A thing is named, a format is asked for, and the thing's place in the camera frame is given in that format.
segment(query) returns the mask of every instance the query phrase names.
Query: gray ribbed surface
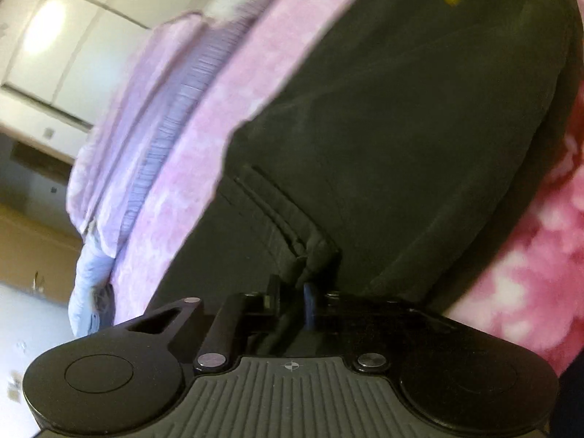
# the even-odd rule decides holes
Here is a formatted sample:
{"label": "gray ribbed surface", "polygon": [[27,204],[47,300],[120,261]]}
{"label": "gray ribbed surface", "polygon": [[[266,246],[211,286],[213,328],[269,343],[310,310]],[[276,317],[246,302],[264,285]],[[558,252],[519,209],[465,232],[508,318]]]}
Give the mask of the gray ribbed surface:
{"label": "gray ribbed surface", "polygon": [[[451,438],[411,415],[385,379],[342,359],[244,357],[201,377],[172,413],[127,438]],[[39,438],[57,438],[45,432]],[[524,438],[537,438],[539,432]]]}

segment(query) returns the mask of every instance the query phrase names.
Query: light pink fabric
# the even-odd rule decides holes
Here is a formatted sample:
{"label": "light pink fabric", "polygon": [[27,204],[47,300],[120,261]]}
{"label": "light pink fabric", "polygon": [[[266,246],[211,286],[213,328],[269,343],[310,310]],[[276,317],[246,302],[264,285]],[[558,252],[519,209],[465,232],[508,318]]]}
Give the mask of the light pink fabric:
{"label": "light pink fabric", "polygon": [[[276,94],[349,1],[279,0],[252,31],[192,118],[119,257],[116,322],[143,313],[211,199],[229,134]],[[581,87],[565,156],[497,259],[450,312],[541,354],[558,373],[584,346],[583,114]]]}
{"label": "light pink fabric", "polygon": [[118,252],[122,219],[132,185],[179,80],[170,77],[180,55],[196,45],[206,24],[185,14],[155,29],[134,58],[133,71],[109,111],[91,132],[71,173],[67,210],[81,234],[96,221],[103,251]]}

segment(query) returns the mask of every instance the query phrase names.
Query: white wall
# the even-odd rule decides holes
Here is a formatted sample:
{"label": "white wall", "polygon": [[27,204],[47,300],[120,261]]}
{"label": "white wall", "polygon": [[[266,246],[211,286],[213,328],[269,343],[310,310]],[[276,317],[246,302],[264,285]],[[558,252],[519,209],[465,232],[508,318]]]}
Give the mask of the white wall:
{"label": "white wall", "polygon": [[11,161],[13,145],[12,138],[0,134],[0,203],[49,227],[77,235],[65,210],[66,187]]}
{"label": "white wall", "polygon": [[24,376],[40,354],[72,341],[67,311],[49,301],[0,283],[0,436],[31,438],[39,427],[20,394],[20,403],[8,398],[12,371]]}

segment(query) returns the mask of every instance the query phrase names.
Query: brown wooden surface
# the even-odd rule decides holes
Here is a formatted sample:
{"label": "brown wooden surface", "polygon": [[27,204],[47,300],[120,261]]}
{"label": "brown wooden surface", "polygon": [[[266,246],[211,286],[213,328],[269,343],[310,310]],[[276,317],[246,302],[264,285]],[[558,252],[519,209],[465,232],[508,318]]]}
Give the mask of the brown wooden surface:
{"label": "brown wooden surface", "polygon": [[0,204],[0,281],[30,291],[34,275],[45,296],[66,303],[73,289],[81,239],[45,227]]}

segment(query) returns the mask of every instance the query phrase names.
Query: pink and white blanket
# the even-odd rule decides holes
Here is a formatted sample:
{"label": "pink and white blanket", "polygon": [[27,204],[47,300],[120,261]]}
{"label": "pink and white blanket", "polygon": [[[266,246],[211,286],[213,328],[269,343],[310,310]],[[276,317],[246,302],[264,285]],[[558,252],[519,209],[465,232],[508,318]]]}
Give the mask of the pink and white blanket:
{"label": "pink and white blanket", "polygon": [[[189,121],[118,255],[116,322],[142,314],[214,193],[230,133],[265,106],[352,0],[278,0]],[[584,86],[565,153],[496,260],[449,315],[558,373],[584,346]]]}

